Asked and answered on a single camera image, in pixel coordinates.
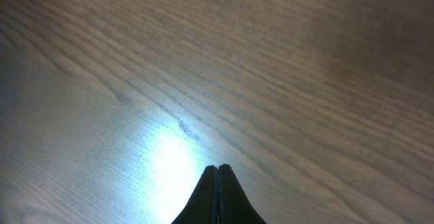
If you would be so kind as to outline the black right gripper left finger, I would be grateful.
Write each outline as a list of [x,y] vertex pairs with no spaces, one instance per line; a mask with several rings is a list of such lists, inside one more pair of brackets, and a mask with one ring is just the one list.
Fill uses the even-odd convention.
[[186,206],[172,224],[217,224],[217,173],[215,166],[205,168]]

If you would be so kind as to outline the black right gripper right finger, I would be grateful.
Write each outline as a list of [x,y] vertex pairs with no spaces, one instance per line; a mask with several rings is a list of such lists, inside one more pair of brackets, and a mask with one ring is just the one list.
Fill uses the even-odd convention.
[[218,218],[219,224],[266,224],[229,164],[218,167]]

